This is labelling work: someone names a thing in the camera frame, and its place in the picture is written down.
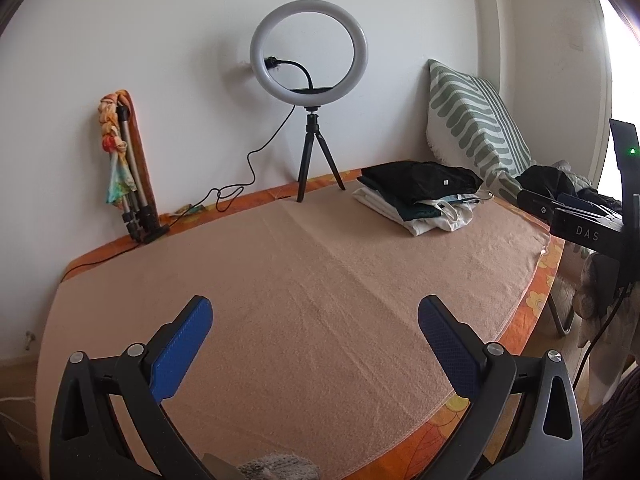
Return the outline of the right white gloved hand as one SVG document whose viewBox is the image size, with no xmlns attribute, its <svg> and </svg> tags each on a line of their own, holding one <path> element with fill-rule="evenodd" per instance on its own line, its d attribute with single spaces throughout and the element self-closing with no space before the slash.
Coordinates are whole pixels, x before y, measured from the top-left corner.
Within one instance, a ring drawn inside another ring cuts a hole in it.
<svg viewBox="0 0 640 480">
<path fill-rule="evenodd" d="M 615 299 L 620 263 L 593 252 L 585 260 L 573 300 L 576 313 L 584 320 L 603 318 Z"/>
</svg>

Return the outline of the left white gloved hand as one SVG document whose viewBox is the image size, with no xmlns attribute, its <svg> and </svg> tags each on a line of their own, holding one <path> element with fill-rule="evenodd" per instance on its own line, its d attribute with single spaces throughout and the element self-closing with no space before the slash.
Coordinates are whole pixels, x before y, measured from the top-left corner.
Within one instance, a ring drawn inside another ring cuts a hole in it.
<svg viewBox="0 0 640 480">
<path fill-rule="evenodd" d="M 270 454 L 238 467 L 247 479 L 319 480 L 320 468 L 311 460 L 295 454 Z"/>
</svg>

